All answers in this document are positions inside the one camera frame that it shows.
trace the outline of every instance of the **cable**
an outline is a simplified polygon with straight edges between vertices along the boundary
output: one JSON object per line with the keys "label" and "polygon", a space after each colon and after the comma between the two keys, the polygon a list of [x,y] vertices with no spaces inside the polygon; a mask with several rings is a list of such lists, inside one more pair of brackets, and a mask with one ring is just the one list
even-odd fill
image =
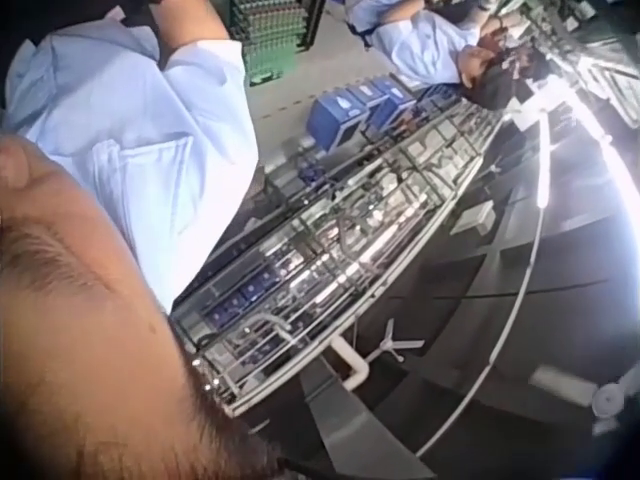
{"label": "cable", "polygon": [[[540,117],[540,169],[548,168],[549,159],[542,158],[551,154],[551,149],[549,145],[549,117],[546,113],[543,113]],[[543,182],[548,182],[548,172],[541,172],[540,181],[538,183],[538,192],[543,190],[548,190],[549,185],[543,184]],[[544,212],[546,205],[539,205],[539,215],[538,215],[538,224],[536,226],[536,234],[533,240],[533,246],[531,247],[531,255],[529,256],[529,264],[527,265],[527,269],[524,273],[524,278],[522,279],[522,284],[520,285],[520,290],[518,291],[518,296],[511,308],[511,313],[509,314],[509,318],[502,329],[502,333],[498,338],[493,350],[491,351],[491,355],[489,355],[489,362],[484,367],[471,389],[465,397],[462,399],[458,407],[453,411],[453,413],[447,418],[447,420],[442,424],[442,426],[438,429],[438,431],[425,443],[417,452],[416,456],[419,458],[425,454],[427,450],[429,450],[439,439],[446,433],[446,431],[453,425],[453,423],[460,417],[464,409],[467,407],[471,399],[476,394],[476,392],[480,389],[485,379],[489,375],[489,372],[493,368],[493,365],[498,358],[498,355],[502,351],[504,344],[507,341],[507,337],[509,333],[511,333],[511,329],[513,328],[513,323],[515,322],[516,317],[518,316],[518,312],[520,311],[520,305],[524,300],[524,296],[527,292],[527,287],[529,286],[529,280],[531,279],[531,274],[533,273],[533,267],[536,263],[536,258],[538,255],[538,248],[540,247],[540,239],[542,237],[542,225],[544,222]]]}
{"label": "cable", "polygon": [[540,215],[538,216],[538,226],[536,227],[536,237],[535,237],[535,240],[533,242],[533,247],[531,249],[531,256],[530,256],[530,260],[529,260],[529,265],[527,266],[527,270],[526,270],[526,272],[524,274],[524,280],[522,282],[522,285],[520,286],[520,291],[518,292],[518,297],[516,298],[516,301],[515,301],[515,303],[513,305],[513,308],[511,309],[511,314],[509,315],[509,318],[507,319],[507,323],[505,324],[504,328],[502,329],[502,334],[500,335],[500,338],[498,339],[498,342],[496,343],[495,347],[493,347],[493,350],[492,350],[491,355],[489,357],[489,363],[487,364],[486,367],[484,367],[484,370],[482,370],[482,373],[480,373],[480,376],[477,378],[477,380],[475,381],[475,383],[473,384],[473,386],[471,387],[469,392],[465,395],[465,397],[462,399],[462,401],[460,402],[458,407],[454,410],[454,412],[442,424],[442,426],[431,437],[431,439],[427,443],[425,443],[416,452],[416,455],[418,457],[421,457],[422,455],[424,455],[425,452],[427,450],[429,450],[440,439],[440,437],[442,437],[442,435],[444,435],[444,433],[449,429],[449,427],[451,425],[453,425],[453,423],[458,419],[458,417],[460,417],[460,415],[462,414],[464,409],[467,407],[467,405],[469,404],[469,402],[471,401],[473,396],[476,394],[476,392],[480,389],[480,387],[484,383],[485,379],[487,378],[487,375],[489,375],[489,372],[493,368],[493,364],[494,364],[496,358],[498,357],[500,351],[502,350],[502,347],[504,346],[504,344],[505,344],[505,342],[507,340],[507,336],[511,332],[511,328],[513,327],[513,322],[515,321],[516,316],[518,315],[518,311],[520,310],[520,304],[522,303],[522,300],[524,299],[524,295],[526,293],[527,286],[529,285],[529,279],[531,278],[531,273],[533,272],[533,266],[535,264],[536,256],[538,254],[538,246],[540,245],[540,237],[542,236],[541,234],[542,234],[542,222],[543,222],[543,220],[544,220],[544,209],[541,209],[540,210]]}

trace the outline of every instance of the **ceiling fan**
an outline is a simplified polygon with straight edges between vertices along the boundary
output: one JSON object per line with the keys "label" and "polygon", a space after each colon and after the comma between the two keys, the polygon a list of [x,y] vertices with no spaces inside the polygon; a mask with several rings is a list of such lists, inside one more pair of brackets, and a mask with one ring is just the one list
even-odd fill
{"label": "ceiling fan", "polygon": [[549,365],[540,365],[529,383],[567,402],[591,407],[596,417],[593,435],[602,435],[619,427],[616,416],[626,398],[640,391],[640,362],[617,381],[602,386]]}

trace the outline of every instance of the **white box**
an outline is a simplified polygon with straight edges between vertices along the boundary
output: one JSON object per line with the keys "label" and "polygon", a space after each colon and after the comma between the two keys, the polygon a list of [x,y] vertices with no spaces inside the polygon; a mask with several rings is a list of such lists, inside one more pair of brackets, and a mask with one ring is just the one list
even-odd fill
{"label": "white box", "polygon": [[478,230],[480,235],[486,235],[493,228],[496,213],[493,209],[493,200],[476,205],[462,212],[458,222],[451,229],[450,235],[464,232],[470,228]]}

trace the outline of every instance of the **floor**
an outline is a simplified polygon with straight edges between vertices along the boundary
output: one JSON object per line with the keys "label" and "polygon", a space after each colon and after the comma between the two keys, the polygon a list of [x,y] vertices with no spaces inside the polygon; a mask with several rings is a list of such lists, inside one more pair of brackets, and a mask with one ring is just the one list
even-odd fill
{"label": "floor", "polygon": [[315,45],[298,56],[297,68],[247,92],[260,160],[267,171],[285,160],[283,144],[304,136],[307,115],[318,95],[389,72],[385,61],[375,52],[366,52],[360,40],[338,20],[339,9],[332,5],[327,8]]}

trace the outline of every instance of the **worker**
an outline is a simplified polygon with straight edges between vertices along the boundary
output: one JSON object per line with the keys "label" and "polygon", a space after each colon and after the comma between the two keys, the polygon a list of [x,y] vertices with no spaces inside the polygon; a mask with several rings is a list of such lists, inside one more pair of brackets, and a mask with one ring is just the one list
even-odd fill
{"label": "worker", "polygon": [[18,50],[4,130],[37,144],[119,229],[169,312],[247,192],[258,150],[241,44],[206,0],[152,5],[149,27],[105,19]]}
{"label": "worker", "polygon": [[346,13],[352,32],[402,75],[423,85],[460,85],[472,102],[500,110],[513,97],[517,65],[478,42],[521,19],[493,17],[496,6],[495,0],[479,0],[458,25],[430,11],[424,0],[348,0]]}
{"label": "worker", "polygon": [[0,137],[3,478],[268,479],[166,312],[249,186],[240,44],[207,0],[26,43]]}

